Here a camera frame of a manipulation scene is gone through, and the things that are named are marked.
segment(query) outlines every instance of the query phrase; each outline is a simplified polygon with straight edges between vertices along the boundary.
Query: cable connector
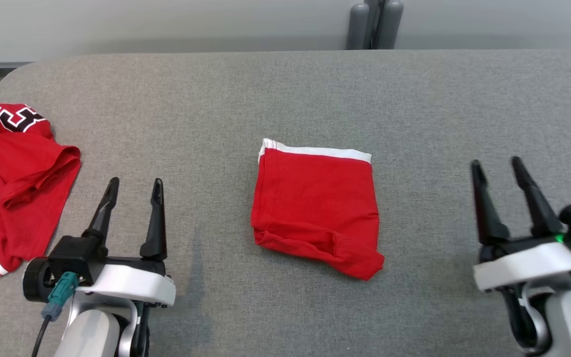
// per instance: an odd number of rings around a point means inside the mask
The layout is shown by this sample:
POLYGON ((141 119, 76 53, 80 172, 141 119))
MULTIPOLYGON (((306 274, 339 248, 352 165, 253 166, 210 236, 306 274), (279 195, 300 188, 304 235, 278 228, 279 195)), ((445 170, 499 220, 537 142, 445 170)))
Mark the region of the cable connector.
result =
POLYGON ((78 286, 79 277, 76 274, 71 271, 63 273, 48 297, 48 301, 50 302, 41 310, 41 316, 44 319, 49 316, 50 321, 56 321, 61 315, 65 302, 74 295, 74 291, 78 286))

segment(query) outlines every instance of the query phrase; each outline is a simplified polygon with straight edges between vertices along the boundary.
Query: red fabric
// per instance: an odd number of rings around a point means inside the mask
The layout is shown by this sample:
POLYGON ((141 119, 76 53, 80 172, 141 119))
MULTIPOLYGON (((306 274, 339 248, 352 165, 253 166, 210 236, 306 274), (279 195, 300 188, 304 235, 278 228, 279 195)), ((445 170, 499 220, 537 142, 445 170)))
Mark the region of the red fabric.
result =
POLYGON ((45 253, 80 158, 34 110, 0 104, 0 264, 8 272, 45 253))
POLYGON ((383 267, 378 206, 367 161, 266 149, 251 226, 256 244, 327 262, 369 280, 383 267))

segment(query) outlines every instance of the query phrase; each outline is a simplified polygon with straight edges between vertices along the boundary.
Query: red garment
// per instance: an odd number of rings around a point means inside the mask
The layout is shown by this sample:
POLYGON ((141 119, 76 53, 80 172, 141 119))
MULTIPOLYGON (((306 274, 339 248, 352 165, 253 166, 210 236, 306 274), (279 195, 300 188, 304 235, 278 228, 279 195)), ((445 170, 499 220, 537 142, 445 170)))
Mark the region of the red garment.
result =
POLYGON ((263 139, 251 226, 256 244, 369 280, 383 268, 371 155, 263 139))
POLYGON ((81 167, 50 122, 25 104, 0 104, 0 276, 43 255, 81 167))

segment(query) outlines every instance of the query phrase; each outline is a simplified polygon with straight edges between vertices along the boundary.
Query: white wall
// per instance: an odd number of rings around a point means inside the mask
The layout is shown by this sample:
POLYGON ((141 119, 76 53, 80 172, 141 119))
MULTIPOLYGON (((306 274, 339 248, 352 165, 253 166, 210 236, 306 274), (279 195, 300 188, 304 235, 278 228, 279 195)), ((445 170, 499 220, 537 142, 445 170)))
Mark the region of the white wall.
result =
MULTIPOLYGON (((0 0, 0 61, 339 50, 358 0, 0 0)), ((404 0, 397 48, 571 47, 571 1, 404 0)))

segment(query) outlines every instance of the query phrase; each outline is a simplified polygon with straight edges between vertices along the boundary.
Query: gray fabric surface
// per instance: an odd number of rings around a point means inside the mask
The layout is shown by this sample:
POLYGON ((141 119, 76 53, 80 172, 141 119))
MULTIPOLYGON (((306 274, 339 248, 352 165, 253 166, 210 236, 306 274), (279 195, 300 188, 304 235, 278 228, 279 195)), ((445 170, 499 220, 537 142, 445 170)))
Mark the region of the gray fabric surface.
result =
MULTIPOLYGON (((14 71, 0 102, 81 148, 57 237, 81 233, 119 176, 107 244, 136 255, 165 181, 177 301, 152 314, 152 357, 519 355, 500 296, 474 286, 469 162, 515 235, 529 218, 511 155, 556 210, 571 203, 571 51, 79 57, 14 71), (263 137, 371 152, 387 261, 370 282, 254 244, 263 137)), ((41 325, 22 275, 0 278, 0 356, 29 355, 41 325)))

